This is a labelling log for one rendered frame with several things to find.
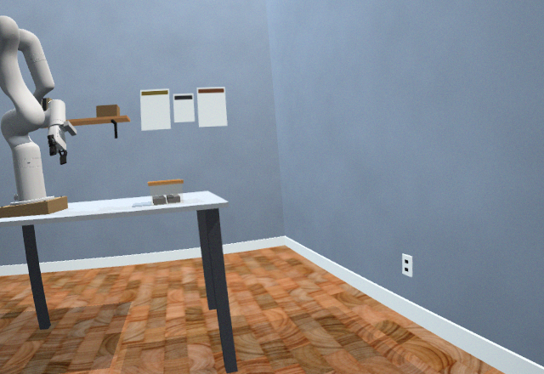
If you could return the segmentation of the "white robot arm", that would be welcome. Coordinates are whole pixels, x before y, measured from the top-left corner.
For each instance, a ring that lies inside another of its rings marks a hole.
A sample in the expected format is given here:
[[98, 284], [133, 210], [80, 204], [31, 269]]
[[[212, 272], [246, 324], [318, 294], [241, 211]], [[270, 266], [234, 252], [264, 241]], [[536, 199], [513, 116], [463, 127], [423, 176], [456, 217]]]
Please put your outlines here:
[[[18, 50], [23, 53], [35, 83], [33, 95], [20, 73]], [[46, 197], [40, 148], [28, 133], [51, 126], [61, 126], [71, 136], [77, 135], [77, 131], [69, 121], [65, 121], [65, 103], [62, 100], [50, 101], [48, 109], [43, 111], [42, 99], [54, 89], [54, 80], [42, 45], [33, 33], [19, 29], [8, 16], [0, 16], [0, 87], [15, 107], [1, 119], [3, 137], [12, 150], [17, 189], [17, 194], [14, 194], [17, 201], [10, 206], [54, 199], [54, 196]]]

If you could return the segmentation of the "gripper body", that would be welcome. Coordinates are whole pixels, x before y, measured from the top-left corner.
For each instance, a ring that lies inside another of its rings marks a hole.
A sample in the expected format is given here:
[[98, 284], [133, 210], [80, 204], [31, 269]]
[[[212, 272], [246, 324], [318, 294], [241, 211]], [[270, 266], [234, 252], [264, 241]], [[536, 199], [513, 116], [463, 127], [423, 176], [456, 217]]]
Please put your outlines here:
[[[59, 150], [66, 151], [66, 142], [65, 142], [65, 129], [61, 126], [52, 126], [48, 130], [48, 135], [53, 135], [54, 139], [52, 139], [54, 142], [57, 143], [57, 153], [59, 153]], [[62, 149], [61, 149], [62, 148]]]

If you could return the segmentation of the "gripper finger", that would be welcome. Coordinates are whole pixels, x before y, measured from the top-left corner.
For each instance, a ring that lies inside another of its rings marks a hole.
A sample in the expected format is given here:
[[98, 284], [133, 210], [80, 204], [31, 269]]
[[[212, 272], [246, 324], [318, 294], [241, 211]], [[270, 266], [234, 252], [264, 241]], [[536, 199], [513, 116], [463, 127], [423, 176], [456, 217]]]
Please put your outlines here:
[[56, 147], [57, 143], [53, 142], [52, 139], [54, 139], [54, 136], [53, 135], [48, 135], [49, 153], [50, 153], [51, 156], [57, 154], [57, 147]]
[[[62, 155], [61, 152], [64, 152], [64, 154]], [[67, 151], [64, 151], [64, 150], [60, 151], [59, 150], [59, 155], [60, 155], [60, 158], [59, 158], [60, 165], [66, 164]]]

